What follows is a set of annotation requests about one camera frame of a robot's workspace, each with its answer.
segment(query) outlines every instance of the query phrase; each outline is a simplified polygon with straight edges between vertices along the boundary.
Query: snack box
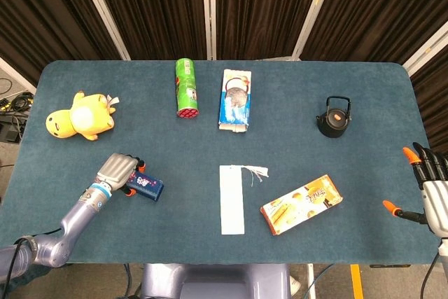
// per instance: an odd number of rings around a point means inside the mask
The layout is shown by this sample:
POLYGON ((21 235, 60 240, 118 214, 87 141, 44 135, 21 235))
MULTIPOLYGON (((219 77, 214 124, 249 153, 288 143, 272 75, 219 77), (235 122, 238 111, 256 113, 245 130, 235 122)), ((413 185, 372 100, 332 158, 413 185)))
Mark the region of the snack box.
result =
POLYGON ((273 235, 295 227, 342 201, 328 175, 293 190, 260 208, 273 235))
POLYGON ((251 107, 251 74, 250 71, 224 70, 218 122, 220 130, 247 131, 251 107))

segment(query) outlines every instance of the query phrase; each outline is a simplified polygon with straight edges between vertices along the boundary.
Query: white card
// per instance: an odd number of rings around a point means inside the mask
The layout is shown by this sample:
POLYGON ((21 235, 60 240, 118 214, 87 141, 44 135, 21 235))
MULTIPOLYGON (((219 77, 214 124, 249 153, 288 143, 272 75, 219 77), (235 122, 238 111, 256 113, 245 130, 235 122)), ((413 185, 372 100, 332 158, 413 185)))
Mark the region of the white card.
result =
POLYGON ((219 167, 221 234, 244 234, 243 185, 241 166, 219 167))

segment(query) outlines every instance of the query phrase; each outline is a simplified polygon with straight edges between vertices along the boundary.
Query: robotic hand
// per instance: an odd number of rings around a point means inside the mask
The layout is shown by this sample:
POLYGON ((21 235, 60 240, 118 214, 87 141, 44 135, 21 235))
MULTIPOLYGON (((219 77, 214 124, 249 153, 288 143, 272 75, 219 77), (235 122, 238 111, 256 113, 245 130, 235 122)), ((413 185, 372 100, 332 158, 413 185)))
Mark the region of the robotic hand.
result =
POLYGON ((109 200, 112 192, 126 184, 138 162, 128 155, 111 155, 98 171, 92 185, 61 220, 61 237, 24 236, 17 244, 0 249, 0 283, 20 276, 32 263, 49 267, 63 266, 68 261, 79 235, 109 200))
POLYGON ((383 201, 383 205, 394 216, 427 224, 430 231, 442 239, 439 255, 448 277, 448 158, 418 143, 413 145, 419 155, 407 147, 404 147, 403 152, 414 170, 425 212, 403 211, 387 200, 383 201))
POLYGON ((95 182, 114 192, 125 185, 138 163, 136 158, 114 153, 99 169, 95 182))

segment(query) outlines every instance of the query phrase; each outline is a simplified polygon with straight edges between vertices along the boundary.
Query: pringles can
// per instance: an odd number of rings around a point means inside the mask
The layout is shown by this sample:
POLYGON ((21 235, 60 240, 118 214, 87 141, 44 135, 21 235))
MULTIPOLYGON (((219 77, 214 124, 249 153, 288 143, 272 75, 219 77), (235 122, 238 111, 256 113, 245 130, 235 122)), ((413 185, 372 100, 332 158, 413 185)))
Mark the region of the pringles can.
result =
POLYGON ((198 115, 195 65, 190 59, 176 61, 177 115, 194 118, 198 115))

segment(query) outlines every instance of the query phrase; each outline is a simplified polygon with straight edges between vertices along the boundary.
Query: white pole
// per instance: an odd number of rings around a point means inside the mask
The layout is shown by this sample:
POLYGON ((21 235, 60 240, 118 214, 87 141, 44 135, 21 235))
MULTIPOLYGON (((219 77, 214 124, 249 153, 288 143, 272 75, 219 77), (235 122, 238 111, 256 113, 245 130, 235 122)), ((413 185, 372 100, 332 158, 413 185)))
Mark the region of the white pole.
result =
POLYGON ((0 57, 0 69, 5 71, 10 77, 16 80, 22 87, 30 91, 33 95, 36 94, 36 87, 32 85, 25 77, 23 77, 17 70, 0 57))
POLYGON ((126 49, 125 43, 118 31, 117 25, 112 17, 112 14, 107 6, 105 0, 92 0, 93 4, 97 8, 98 14, 103 20, 104 26, 106 26, 107 32, 111 36, 113 44, 117 48, 122 60, 131 60, 129 52, 126 49))
MULTIPOLYGON (((308 270, 308 287, 310 287, 311 284, 313 284, 313 281, 314 281, 314 267, 313 267, 313 264, 308 263, 307 264, 307 270, 308 270)), ((314 285, 309 289, 308 298, 309 299, 316 299, 316 289, 314 288, 314 285)))
POLYGON ((213 60, 217 59, 216 53, 216 0, 210 0, 210 21, 211 21, 211 55, 213 60))
POLYGON ((308 14, 303 23, 302 30, 300 31, 299 38, 295 44, 293 54, 291 55, 293 61, 300 60, 300 54, 302 54, 305 43, 308 40, 311 30, 313 29, 314 23, 316 22, 317 15, 321 10, 322 3, 324 0, 313 0, 311 6, 309 7, 308 14))
POLYGON ((448 21, 403 64, 409 77, 448 45, 448 21))
POLYGON ((212 60, 211 55, 211 23, 210 0, 204 0, 205 40, 207 46, 207 59, 212 60))

